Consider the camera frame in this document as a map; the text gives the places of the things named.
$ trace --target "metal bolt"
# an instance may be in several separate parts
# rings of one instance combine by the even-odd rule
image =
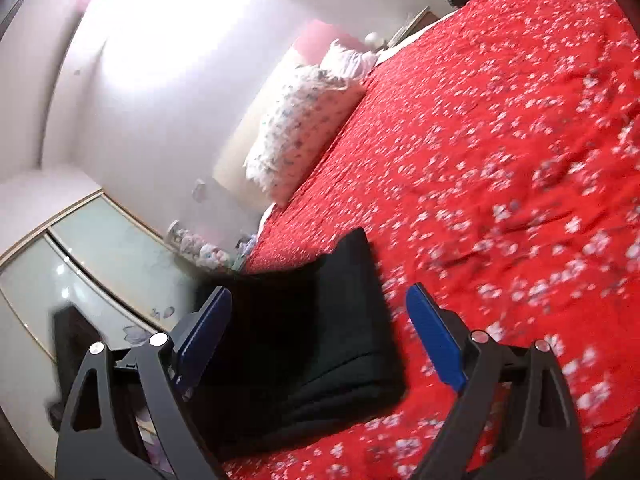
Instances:
[[[151,346],[162,346],[167,341],[169,341],[169,336],[164,332],[158,332],[156,334],[153,334],[151,336],[151,339],[149,339]]]
[[[471,339],[476,343],[486,343],[489,341],[489,335],[484,330],[474,330],[471,333]]]
[[[549,350],[551,350],[551,346],[549,346],[549,343],[547,343],[544,339],[538,339],[535,342],[534,346],[541,352],[549,352]]]
[[[104,343],[100,341],[89,346],[89,354],[92,354],[92,355],[98,355],[103,350],[104,350]]]

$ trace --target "red floral blanket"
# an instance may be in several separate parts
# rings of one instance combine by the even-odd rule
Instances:
[[[496,340],[551,343],[594,471],[640,402],[639,60],[614,0],[475,0],[374,71],[250,268],[363,226],[408,395],[311,446],[227,463],[231,478],[409,477],[454,400],[408,319],[414,282]]]

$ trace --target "floral pillowcase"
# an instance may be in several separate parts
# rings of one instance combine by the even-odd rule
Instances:
[[[318,66],[297,67],[262,118],[244,161],[247,179],[286,206],[365,93],[353,79]]]

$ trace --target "bed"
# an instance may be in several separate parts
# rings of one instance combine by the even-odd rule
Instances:
[[[409,478],[454,401],[406,313],[415,282],[495,340],[547,339],[588,473],[603,463],[640,404],[639,61],[615,0],[474,0],[372,72],[248,269],[300,264],[364,227],[408,393],[309,446],[228,462],[231,478]]]

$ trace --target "red bedspread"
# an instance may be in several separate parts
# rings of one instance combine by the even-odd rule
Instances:
[[[614,0],[475,0],[374,71],[250,268],[363,226],[408,395],[311,446],[228,463],[231,478],[408,478],[454,400],[406,314],[414,282],[496,340],[546,338],[588,471],[603,461],[640,402],[639,59]]]

